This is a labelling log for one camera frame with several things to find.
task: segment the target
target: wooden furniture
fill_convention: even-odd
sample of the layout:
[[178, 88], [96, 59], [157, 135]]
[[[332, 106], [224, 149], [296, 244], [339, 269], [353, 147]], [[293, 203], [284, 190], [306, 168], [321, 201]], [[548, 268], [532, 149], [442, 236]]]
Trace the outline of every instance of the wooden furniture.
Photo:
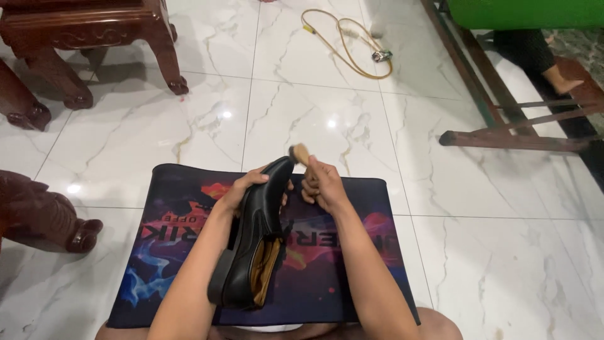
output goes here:
[[[582, 138], [541, 137], [533, 125], [561, 121], [602, 112], [604, 102], [582, 102], [580, 108], [559, 112], [550, 116], [527, 119], [522, 108], [547, 106], [551, 110], [568, 105], [576, 105], [573, 99], [559, 99], [544, 102], [517, 103], [504, 82], [499, 77], [484, 50], [474, 35], [452, 20], [446, 0], [437, 5], [431, 0], [421, 0], [428, 17], [447, 49], [457, 71], [466, 84], [478, 110], [483, 115], [487, 128], [472, 132], [446, 131], [439, 139], [443, 146], [476, 146], [480, 148], [531, 149], [546, 151], [581, 151], [593, 140], [603, 139], [602, 135]], [[477, 76], [474, 67], [466, 59], [461, 45], [482, 75], [493, 99]]]
[[55, 52], [129, 45], [144, 39], [153, 50], [168, 87], [188, 93], [174, 49], [176, 29], [165, 0], [0, 0], [0, 36], [16, 57], [65, 94], [71, 109], [92, 106], [92, 94]]
[[48, 185], [0, 170], [0, 238], [51, 252], [86, 253], [103, 228], [77, 218], [69, 200]]
[[36, 100], [17, 75], [0, 59], [0, 113], [11, 125], [44, 131], [50, 122], [48, 108]]

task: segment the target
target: tan leather insole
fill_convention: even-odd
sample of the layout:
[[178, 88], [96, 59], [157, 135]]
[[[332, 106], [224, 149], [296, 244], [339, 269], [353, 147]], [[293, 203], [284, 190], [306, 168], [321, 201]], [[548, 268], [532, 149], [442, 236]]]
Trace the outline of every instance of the tan leather insole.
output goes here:
[[275, 266], [275, 262], [277, 262], [280, 247], [280, 239], [274, 241], [262, 240], [254, 254], [250, 282], [252, 284], [252, 293], [254, 293], [254, 302], [257, 306], [264, 305], [268, 282], [271, 280], [272, 269]]

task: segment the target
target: person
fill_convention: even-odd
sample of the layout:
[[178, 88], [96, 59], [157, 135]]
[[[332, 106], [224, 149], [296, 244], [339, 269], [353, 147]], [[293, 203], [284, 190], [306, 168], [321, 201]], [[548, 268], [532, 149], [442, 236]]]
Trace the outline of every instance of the person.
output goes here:
[[525, 71], [541, 73], [558, 94], [570, 92], [583, 80], [564, 78], [541, 30], [495, 30], [493, 46], [499, 54]]
[[352, 207], [336, 168], [309, 159], [302, 196], [333, 216], [346, 275], [360, 324], [305, 324], [288, 332], [260, 333], [236, 327], [212, 327], [216, 306], [207, 296], [210, 276], [226, 248], [231, 221], [248, 187], [268, 180], [263, 168], [250, 171], [215, 204], [147, 329], [109, 329], [96, 340], [461, 340], [457, 326], [435, 310], [417, 309], [417, 326], [388, 268]]

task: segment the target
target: shoe heel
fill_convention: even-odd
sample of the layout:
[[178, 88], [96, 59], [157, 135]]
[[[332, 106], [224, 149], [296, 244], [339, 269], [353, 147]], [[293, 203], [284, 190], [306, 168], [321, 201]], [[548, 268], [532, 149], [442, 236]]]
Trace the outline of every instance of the shoe heel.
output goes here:
[[212, 277], [210, 278], [210, 283], [208, 285], [208, 300], [217, 306], [223, 305], [222, 291], [227, 283], [228, 273], [231, 270], [234, 259], [235, 251], [228, 249], [223, 250], [218, 258]]

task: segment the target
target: mouse pad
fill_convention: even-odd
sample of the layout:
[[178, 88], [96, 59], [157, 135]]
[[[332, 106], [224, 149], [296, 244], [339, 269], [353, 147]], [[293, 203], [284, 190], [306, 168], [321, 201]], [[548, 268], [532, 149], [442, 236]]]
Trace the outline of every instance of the mouse pad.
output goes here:
[[[153, 169], [137, 237], [108, 327], [148, 327], [161, 300], [214, 206], [243, 173], [176, 164]], [[333, 218], [301, 197], [303, 176], [281, 211], [286, 247], [260, 310], [216, 309], [214, 325], [284, 325], [358, 322]], [[344, 189], [419, 324], [396, 237], [386, 183], [343, 177]]]

